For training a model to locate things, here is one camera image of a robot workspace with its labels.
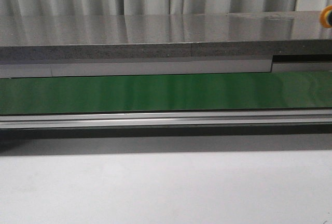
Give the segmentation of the green conveyor belt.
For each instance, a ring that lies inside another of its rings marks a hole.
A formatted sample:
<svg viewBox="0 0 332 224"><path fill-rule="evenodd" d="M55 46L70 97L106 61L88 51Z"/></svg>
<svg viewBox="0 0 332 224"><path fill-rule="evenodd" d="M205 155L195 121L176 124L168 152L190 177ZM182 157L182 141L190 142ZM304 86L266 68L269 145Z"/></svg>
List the green conveyor belt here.
<svg viewBox="0 0 332 224"><path fill-rule="evenodd" d="M330 107L331 72L1 80L2 115Z"/></svg>

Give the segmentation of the aluminium conveyor frame rail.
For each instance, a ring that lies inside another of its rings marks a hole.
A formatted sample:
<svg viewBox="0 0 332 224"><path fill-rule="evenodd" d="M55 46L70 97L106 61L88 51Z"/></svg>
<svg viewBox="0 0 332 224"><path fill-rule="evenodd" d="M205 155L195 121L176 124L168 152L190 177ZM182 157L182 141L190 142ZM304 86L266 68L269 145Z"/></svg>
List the aluminium conveyor frame rail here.
<svg viewBox="0 0 332 224"><path fill-rule="evenodd" d="M2 116L1 129L331 123L331 109Z"/></svg>

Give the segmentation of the grey stone countertop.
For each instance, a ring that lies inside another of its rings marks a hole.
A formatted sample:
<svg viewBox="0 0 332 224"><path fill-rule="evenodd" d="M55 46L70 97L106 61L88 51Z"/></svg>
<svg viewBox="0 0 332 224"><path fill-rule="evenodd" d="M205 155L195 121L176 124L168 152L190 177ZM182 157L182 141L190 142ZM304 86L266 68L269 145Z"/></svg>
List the grey stone countertop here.
<svg viewBox="0 0 332 224"><path fill-rule="evenodd" d="M317 11L1 17L1 63L331 54Z"/></svg>

